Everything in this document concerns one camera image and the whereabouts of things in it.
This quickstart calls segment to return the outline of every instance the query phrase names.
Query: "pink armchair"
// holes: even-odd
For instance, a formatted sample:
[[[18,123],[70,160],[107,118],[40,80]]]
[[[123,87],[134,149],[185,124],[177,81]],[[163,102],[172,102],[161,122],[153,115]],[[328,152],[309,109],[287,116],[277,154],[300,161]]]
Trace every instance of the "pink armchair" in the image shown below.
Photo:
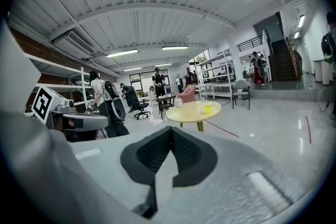
[[[196,85],[188,85],[182,93],[177,94],[183,100],[183,103],[195,101],[195,88]]]

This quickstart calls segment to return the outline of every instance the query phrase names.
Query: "black table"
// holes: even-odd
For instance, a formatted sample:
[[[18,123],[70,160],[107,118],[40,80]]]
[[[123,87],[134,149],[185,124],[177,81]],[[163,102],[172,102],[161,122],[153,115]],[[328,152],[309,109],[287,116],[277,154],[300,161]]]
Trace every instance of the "black table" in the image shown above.
[[[175,103],[175,95],[169,95],[167,97],[163,97],[163,98],[156,98],[157,103],[159,104],[159,113],[161,113],[161,120],[162,120],[162,114],[163,114],[163,110],[167,109],[167,108],[172,108],[174,106]],[[163,101],[167,101],[169,100],[168,104],[163,104]]]

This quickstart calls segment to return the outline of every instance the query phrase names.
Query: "round table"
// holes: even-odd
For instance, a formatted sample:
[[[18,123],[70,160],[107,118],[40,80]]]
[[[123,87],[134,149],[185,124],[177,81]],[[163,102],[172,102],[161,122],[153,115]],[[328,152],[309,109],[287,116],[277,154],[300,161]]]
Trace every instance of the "round table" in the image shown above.
[[[212,104],[211,113],[205,113],[204,103]],[[173,107],[166,112],[168,119],[172,121],[180,122],[180,127],[183,127],[183,123],[196,122],[197,128],[200,132],[204,132],[203,121],[210,119],[214,115],[218,114],[222,106],[213,101],[196,101],[183,104],[180,108]]]

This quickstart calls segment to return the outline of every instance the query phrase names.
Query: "yellow cup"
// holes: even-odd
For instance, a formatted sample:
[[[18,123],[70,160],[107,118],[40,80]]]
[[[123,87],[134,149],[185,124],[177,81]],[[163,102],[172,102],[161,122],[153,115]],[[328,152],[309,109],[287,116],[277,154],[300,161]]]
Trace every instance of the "yellow cup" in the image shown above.
[[[211,114],[211,112],[212,112],[212,103],[207,102],[207,103],[204,104],[204,106],[205,106],[205,113],[206,114]]]

